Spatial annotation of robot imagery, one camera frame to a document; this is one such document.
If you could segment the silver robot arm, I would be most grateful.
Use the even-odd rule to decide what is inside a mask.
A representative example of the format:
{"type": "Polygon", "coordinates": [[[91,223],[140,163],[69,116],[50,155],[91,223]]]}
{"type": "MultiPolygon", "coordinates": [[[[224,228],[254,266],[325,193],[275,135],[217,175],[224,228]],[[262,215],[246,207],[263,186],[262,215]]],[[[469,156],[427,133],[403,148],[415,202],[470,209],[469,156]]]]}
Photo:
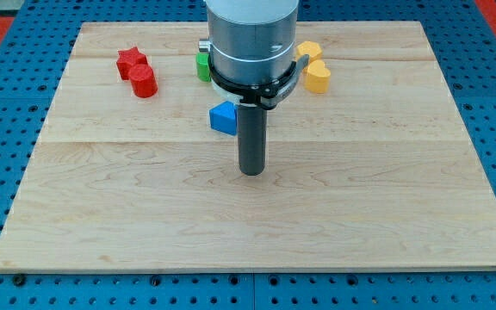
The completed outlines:
{"type": "Polygon", "coordinates": [[[213,82],[235,95],[273,97],[295,78],[298,0],[207,0],[213,82]]]}

